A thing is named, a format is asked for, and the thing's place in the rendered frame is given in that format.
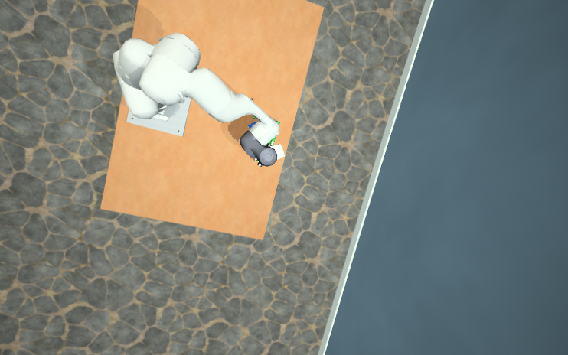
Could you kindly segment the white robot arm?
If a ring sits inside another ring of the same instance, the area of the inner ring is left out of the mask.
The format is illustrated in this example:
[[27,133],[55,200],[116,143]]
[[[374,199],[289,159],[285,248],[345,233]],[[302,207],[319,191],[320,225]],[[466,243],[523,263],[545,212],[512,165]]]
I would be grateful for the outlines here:
[[261,165],[274,165],[285,156],[281,144],[265,146],[279,134],[277,121],[245,94],[235,95],[210,69],[196,69],[200,59],[198,47],[184,34],[169,34],[154,45],[137,38],[125,41],[113,53],[113,62],[132,114],[168,121],[179,110],[179,103],[184,103],[184,96],[218,122],[253,114],[261,121],[240,137],[240,145]]

